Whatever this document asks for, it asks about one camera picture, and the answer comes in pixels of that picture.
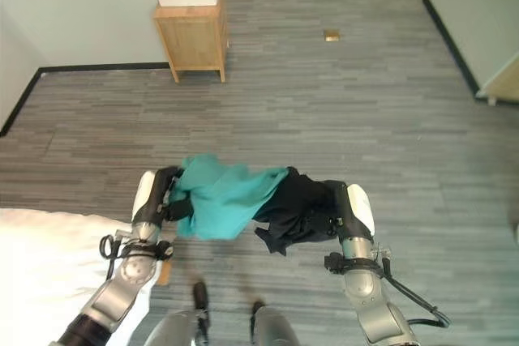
black baseboard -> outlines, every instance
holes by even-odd
[[[456,62],[458,68],[461,70],[461,74],[463,75],[463,78],[465,79],[467,85],[469,86],[470,91],[472,92],[472,95],[474,96],[474,99],[480,100],[480,98],[476,97],[476,94],[479,91],[479,85],[476,81],[476,78],[474,75],[472,75],[472,72],[470,71],[469,66],[465,62],[465,59],[461,55],[460,50],[457,48],[456,43],[454,42],[451,35],[448,33],[447,28],[444,25],[444,22],[441,20],[440,15],[435,9],[435,6],[431,3],[431,0],[423,0],[423,5],[427,9],[427,12],[431,16],[433,22],[436,25],[436,28],[440,32],[440,35],[444,39],[445,44],[448,47],[449,52],[451,52],[451,55],[454,58],[454,61]]]
[[[124,64],[99,64],[99,65],[67,65],[67,66],[44,66],[40,68],[41,73],[49,72],[72,72],[85,70],[134,70],[134,69],[165,69],[169,68],[167,62],[128,62]]]
[[[130,62],[124,64],[99,64],[99,65],[69,65],[69,66],[43,66],[38,68],[34,73],[34,76],[27,84],[27,87],[22,93],[22,96],[18,99],[18,103],[11,111],[11,114],[7,118],[4,123],[2,129],[0,130],[0,138],[5,137],[9,132],[11,126],[15,122],[16,117],[19,112],[22,110],[25,102],[29,98],[34,86],[40,79],[40,76],[43,73],[50,72],[70,72],[76,70],[133,70],[133,69],[165,69],[169,68],[169,64],[167,62]]]

shoe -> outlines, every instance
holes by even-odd
[[[258,310],[261,307],[265,307],[265,303],[263,303],[261,300],[256,301],[254,303],[254,305],[252,306],[252,311],[251,311],[251,344],[255,344],[254,327],[256,325],[256,312],[258,312]]]
[[[198,319],[199,331],[196,337],[198,343],[196,344],[206,345],[209,344],[208,329],[211,326],[211,321],[209,320],[208,290],[203,281],[193,286],[193,300],[195,301],[195,309],[203,311],[201,317]]]

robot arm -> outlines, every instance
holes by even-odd
[[[401,284],[391,277],[386,254],[383,258],[384,268],[376,262],[373,250],[375,224],[366,192],[358,185],[346,186],[344,182],[326,183],[335,192],[339,215],[337,235],[342,254],[330,254],[325,258],[325,266],[334,273],[344,275],[345,294],[357,311],[358,322],[369,345],[419,346],[410,323],[447,327],[447,317],[407,288],[406,292],[401,292],[441,320],[435,322],[416,319],[408,322],[401,311],[389,301],[382,278],[385,277],[399,290]]]
[[[118,230],[111,243],[110,269],[106,282],[94,293],[80,314],[54,346],[105,346],[133,306],[140,289],[153,277],[157,260],[173,253],[169,242],[158,241],[165,213],[163,198],[175,177],[177,167],[146,172],[139,184],[133,208],[131,232]],[[119,246],[125,240],[121,255]],[[101,241],[101,251],[107,240]],[[113,272],[116,258],[123,258]]]

black cable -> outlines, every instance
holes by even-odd
[[[127,242],[127,244],[134,243],[139,239],[131,239]],[[109,244],[109,253],[106,252],[106,243]],[[99,253],[101,257],[109,260],[108,271],[106,272],[106,279],[110,280],[114,273],[115,260],[120,258],[128,258],[128,257],[151,257],[155,258],[154,254],[122,254],[119,255],[119,248],[121,247],[120,240],[114,240],[114,237],[111,235],[105,235],[99,241]]]
[[[434,326],[434,327],[442,327],[447,328],[451,321],[448,318],[447,315],[445,315],[443,312],[438,311],[438,307],[435,305],[431,305],[429,302],[427,302],[425,299],[420,297],[415,292],[411,291],[409,288],[407,288],[405,285],[401,284],[399,281],[395,280],[392,277],[391,274],[391,260],[389,258],[382,258],[382,265],[384,269],[384,276],[386,280],[393,286],[395,289],[402,293],[404,296],[408,297],[410,300],[414,301],[416,304],[420,305],[423,309],[433,314],[438,320],[431,320],[431,319],[410,319],[407,321],[409,325],[413,324],[425,324],[427,326]]]
[[[106,253],[106,242],[109,243],[110,252]],[[114,237],[111,235],[105,235],[99,241],[99,253],[101,257],[109,260],[108,271],[106,272],[106,279],[109,280],[112,278],[112,274],[114,273],[114,265],[115,260],[117,259],[119,247],[121,246],[121,241],[115,241]]]

white wall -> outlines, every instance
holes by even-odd
[[[45,60],[16,27],[0,3],[0,127]]]
[[[481,88],[519,50],[519,0],[431,0]]]
[[[37,67],[165,62],[157,0],[2,0],[0,126]]]

